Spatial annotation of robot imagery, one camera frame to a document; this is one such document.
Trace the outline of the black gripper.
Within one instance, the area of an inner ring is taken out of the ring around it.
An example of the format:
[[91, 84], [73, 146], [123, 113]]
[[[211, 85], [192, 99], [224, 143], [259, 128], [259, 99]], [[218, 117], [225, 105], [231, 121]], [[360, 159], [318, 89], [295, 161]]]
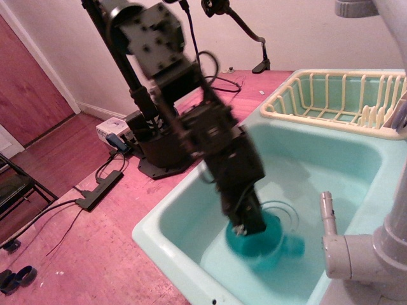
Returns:
[[234, 233], [264, 232], [261, 204], [252, 186], [246, 186], [265, 177], [263, 163], [231, 107], [201, 104], [184, 112], [181, 122], [221, 191], [222, 212], [229, 218]]

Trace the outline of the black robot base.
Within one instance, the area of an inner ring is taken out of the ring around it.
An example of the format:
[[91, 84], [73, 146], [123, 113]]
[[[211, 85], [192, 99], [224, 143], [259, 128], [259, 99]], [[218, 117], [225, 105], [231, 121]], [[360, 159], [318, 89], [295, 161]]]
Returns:
[[181, 146], [148, 92], [134, 90], [130, 96], [139, 109], [127, 115], [125, 122], [135, 138], [134, 151], [141, 154], [139, 171], [154, 180], [185, 172], [195, 160]]

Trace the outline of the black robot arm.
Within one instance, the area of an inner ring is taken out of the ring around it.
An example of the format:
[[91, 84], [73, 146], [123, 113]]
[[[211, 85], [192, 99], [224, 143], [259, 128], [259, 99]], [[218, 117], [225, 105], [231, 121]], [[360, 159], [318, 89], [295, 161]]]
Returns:
[[181, 24], [165, 3], [83, 1], [123, 75], [138, 110], [126, 118], [141, 153], [139, 169], [159, 179], [205, 161], [236, 234], [263, 232], [254, 189], [265, 175], [256, 148], [212, 89], [197, 61], [184, 55]]

